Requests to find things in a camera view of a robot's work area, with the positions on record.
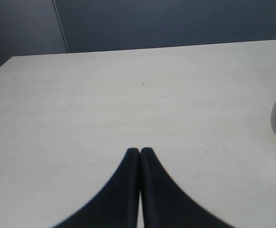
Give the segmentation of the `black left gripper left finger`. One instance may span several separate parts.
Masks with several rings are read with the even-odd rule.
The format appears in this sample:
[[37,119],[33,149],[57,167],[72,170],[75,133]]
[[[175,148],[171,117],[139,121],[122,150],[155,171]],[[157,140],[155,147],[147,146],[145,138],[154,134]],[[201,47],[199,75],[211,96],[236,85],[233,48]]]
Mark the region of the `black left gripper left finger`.
[[57,228],[135,228],[140,197],[140,153],[127,149],[102,189]]

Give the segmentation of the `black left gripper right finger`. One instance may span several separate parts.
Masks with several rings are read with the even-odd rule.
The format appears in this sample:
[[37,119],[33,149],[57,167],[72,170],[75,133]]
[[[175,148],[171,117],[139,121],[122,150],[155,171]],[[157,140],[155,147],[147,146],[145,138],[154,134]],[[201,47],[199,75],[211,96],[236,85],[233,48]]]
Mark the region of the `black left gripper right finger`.
[[231,227],[192,200],[169,176],[152,148],[142,148],[140,156],[146,228]]

